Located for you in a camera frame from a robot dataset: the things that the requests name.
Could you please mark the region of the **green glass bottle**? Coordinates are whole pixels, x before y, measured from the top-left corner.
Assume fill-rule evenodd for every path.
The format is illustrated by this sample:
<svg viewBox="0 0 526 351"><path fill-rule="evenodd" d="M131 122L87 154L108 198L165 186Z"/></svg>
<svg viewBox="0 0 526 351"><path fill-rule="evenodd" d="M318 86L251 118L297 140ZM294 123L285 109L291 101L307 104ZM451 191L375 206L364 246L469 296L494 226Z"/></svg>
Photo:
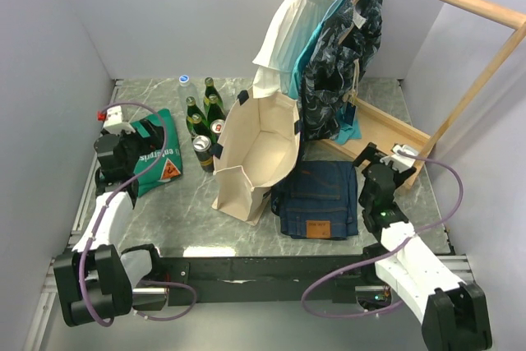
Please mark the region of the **green glass bottle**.
<svg viewBox="0 0 526 351"><path fill-rule="evenodd" d="M186 105L187 105L187 116L186 116L186 124L187 124L187 130L191 135L194 135L195 132L193 130L193 123L192 123L192 116L194 114L197 114L201 117L202 121L205 122L206 118L204 113L201 111L201 109L196 104L196 98L194 96L188 96L186 97Z"/></svg>
<svg viewBox="0 0 526 351"><path fill-rule="evenodd" d="M206 77L205 78L205 94L203 98L203 103L205 106L208 106L210 104L211 95L215 95L217 97L218 104L220 107L224 106L221 95L215 87L214 79L212 77Z"/></svg>
<svg viewBox="0 0 526 351"><path fill-rule="evenodd" d="M207 120L209 124L212 124L216 120L225 120L226 116L222 109L222 107L219 105L219 97L217 95L210 95L209 96L209 109L207 113Z"/></svg>
<svg viewBox="0 0 526 351"><path fill-rule="evenodd" d="M205 125L203 117L198 114L192 114L191 116L192 128L196 136L206 136L212 140L212 133L210 129Z"/></svg>

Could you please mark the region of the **beige canvas tote bag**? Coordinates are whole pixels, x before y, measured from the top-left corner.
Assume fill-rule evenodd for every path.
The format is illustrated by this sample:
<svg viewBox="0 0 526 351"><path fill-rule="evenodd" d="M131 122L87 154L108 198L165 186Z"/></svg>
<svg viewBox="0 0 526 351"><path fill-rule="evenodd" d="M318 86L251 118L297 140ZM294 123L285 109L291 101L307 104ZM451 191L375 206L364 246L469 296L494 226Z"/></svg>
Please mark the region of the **beige canvas tote bag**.
<svg viewBox="0 0 526 351"><path fill-rule="evenodd" d="M297 102L280 92L256 99L242 90L213 148L219 192L212 207L258 223L271 188L293 170L300 147Z"/></svg>

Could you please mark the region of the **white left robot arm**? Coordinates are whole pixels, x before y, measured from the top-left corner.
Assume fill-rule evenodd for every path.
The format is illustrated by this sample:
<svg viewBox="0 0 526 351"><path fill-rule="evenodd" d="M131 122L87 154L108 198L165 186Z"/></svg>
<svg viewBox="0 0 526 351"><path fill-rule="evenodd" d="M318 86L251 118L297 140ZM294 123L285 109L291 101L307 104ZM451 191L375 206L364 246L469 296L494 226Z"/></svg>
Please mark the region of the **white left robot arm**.
<svg viewBox="0 0 526 351"><path fill-rule="evenodd" d="M114 245L139 195L136 164L142 155L163 150L168 139L164 123L143 119L139 124L145 135L136 129L103 130L94 143L99 161L95 212L77 244L53 264L62 317L70 327L91 322L110 326L115 317L132 309L134 284L153 287L164 277L164 266L153 259L152 247L133 249L133 274Z"/></svg>

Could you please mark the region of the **clear bottle blue cap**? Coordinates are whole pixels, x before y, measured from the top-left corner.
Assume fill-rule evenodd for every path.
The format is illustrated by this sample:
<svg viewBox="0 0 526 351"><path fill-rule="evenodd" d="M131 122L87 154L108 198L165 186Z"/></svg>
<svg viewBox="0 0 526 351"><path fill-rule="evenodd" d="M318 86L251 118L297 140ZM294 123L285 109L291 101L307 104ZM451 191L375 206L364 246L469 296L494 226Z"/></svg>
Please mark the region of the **clear bottle blue cap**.
<svg viewBox="0 0 526 351"><path fill-rule="evenodd" d="M197 87L191 81L188 75L181 75L178 78L177 92L178 92L180 105L185 114L187 114L186 97L194 96L196 98L196 104L198 104L199 94L198 94Z"/></svg>

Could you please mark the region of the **silver can red tab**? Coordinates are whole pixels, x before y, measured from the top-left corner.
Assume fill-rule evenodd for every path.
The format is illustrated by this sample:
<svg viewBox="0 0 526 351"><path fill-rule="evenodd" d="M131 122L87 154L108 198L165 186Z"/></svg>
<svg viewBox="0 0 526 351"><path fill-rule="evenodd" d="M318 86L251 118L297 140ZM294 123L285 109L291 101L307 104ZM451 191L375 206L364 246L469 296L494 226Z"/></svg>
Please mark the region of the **silver can red tab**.
<svg viewBox="0 0 526 351"><path fill-rule="evenodd" d="M224 120L221 118L215 119L210 124L210 131L214 137L214 143L217 143L219 141L223 128L224 128Z"/></svg>

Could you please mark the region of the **dark can silver top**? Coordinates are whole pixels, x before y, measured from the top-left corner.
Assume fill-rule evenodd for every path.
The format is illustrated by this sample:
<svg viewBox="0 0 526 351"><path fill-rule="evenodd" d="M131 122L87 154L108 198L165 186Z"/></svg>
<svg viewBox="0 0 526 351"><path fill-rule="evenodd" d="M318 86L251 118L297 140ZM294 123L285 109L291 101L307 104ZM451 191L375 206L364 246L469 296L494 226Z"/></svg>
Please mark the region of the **dark can silver top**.
<svg viewBox="0 0 526 351"><path fill-rule="evenodd" d="M214 160L212 156L212 142L208 136L198 135L192 142L193 150L201 165L207 173L214 172Z"/></svg>

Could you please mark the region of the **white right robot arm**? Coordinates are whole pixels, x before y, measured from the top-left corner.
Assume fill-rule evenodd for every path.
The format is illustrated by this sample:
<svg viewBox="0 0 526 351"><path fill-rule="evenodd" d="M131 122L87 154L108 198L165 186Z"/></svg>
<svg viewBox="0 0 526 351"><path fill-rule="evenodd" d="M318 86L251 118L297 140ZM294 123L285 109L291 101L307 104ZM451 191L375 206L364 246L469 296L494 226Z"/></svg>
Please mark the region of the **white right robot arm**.
<svg viewBox="0 0 526 351"><path fill-rule="evenodd" d="M383 281L394 290L419 320L428 349L488 350L492 335L482 288L449 269L395 202L395 191L416 172L416 158L408 145L395 145L388 155L369 143L353 161L367 163L358 202L377 240L364 252L360 273L368 283Z"/></svg>

